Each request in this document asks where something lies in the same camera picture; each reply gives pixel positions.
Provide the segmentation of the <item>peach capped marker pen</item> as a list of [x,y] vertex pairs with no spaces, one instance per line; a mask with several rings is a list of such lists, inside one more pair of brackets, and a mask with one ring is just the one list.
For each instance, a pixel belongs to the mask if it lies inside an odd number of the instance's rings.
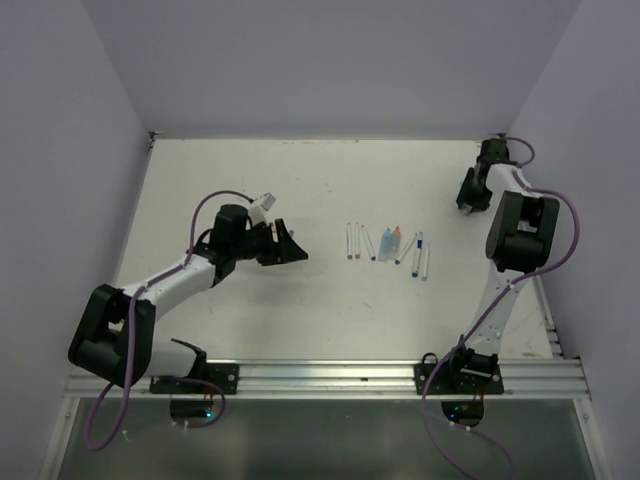
[[360,259],[361,257],[361,247],[360,247],[360,226],[358,222],[354,223],[353,231],[353,257],[354,259]]

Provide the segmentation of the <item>orange highlighter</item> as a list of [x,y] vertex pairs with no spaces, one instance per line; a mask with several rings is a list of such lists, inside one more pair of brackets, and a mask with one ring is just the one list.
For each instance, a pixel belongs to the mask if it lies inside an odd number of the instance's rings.
[[392,231],[391,234],[391,250],[390,250],[390,257],[395,260],[400,252],[400,246],[401,246],[401,238],[402,238],[402,234],[401,234],[401,230],[398,226],[395,227],[395,229]]

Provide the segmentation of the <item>purple capped marker pen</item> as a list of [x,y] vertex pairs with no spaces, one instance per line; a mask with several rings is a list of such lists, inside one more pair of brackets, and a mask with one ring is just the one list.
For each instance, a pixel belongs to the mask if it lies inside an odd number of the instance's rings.
[[367,250],[367,254],[368,257],[371,261],[375,261],[377,259],[376,257],[376,252],[375,249],[373,247],[373,243],[370,237],[370,234],[366,228],[366,226],[364,224],[361,225],[361,231],[362,231],[362,235],[365,241],[365,246],[366,246],[366,250]]

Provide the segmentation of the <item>dark blue capped marker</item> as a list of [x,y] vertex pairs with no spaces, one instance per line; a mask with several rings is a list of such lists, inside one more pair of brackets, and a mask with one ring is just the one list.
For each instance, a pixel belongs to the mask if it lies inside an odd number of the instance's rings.
[[418,232],[416,236],[416,245],[414,249],[412,266],[411,266],[411,276],[413,278],[418,278],[420,276],[420,265],[422,261],[422,253],[423,253],[423,233]]

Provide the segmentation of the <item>light blue capped marker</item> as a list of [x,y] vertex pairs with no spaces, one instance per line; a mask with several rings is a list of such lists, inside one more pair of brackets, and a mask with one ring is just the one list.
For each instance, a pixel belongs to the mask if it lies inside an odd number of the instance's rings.
[[409,250],[412,248],[413,244],[416,242],[418,237],[418,234],[414,234],[412,238],[410,238],[406,244],[402,247],[401,251],[399,252],[398,256],[396,257],[394,264],[395,265],[400,265],[404,259],[406,258],[407,254],[409,253]]

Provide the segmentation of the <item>light blue highlighter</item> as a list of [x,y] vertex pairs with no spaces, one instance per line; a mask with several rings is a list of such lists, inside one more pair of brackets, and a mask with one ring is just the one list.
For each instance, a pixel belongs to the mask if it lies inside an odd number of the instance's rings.
[[388,260],[389,254],[391,251],[391,240],[392,240],[392,231],[390,228],[386,228],[380,240],[379,251],[377,256],[379,261],[386,262]]

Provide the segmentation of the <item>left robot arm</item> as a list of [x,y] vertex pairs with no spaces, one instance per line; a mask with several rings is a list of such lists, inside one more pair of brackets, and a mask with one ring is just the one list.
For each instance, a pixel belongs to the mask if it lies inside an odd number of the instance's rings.
[[151,376],[162,381],[172,378],[185,392],[197,392],[211,377],[205,351],[182,340],[155,340],[157,321],[216,287],[240,261],[274,266],[307,257],[283,220],[268,221],[259,205],[226,204],[212,227],[168,269],[125,287],[95,288],[72,337],[68,360],[121,388]]

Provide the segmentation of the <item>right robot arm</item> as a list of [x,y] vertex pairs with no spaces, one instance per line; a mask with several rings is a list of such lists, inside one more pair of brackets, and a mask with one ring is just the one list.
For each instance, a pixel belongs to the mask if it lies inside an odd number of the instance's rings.
[[468,392],[497,375],[501,340],[525,282],[546,265],[560,212],[557,199],[536,193],[511,159],[506,136],[481,142],[456,198],[469,214],[496,207],[485,244],[489,274],[476,318],[447,361],[451,389]]

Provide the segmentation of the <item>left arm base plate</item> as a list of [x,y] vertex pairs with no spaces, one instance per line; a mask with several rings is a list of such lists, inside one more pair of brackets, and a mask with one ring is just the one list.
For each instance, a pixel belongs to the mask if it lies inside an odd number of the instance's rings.
[[232,362],[206,363],[197,367],[184,378],[153,377],[149,392],[162,395],[209,395],[216,390],[205,381],[215,385],[225,395],[235,395],[238,390],[240,365]]

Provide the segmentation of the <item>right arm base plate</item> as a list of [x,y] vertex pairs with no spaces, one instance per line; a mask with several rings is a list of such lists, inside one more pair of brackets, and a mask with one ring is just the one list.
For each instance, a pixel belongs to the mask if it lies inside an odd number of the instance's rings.
[[428,380],[428,395],[500,395],[505,392],[496,355],[485,356],[473,350],[457,352],[438,366],[429,352],[413,365],[416,392],[422,394]]

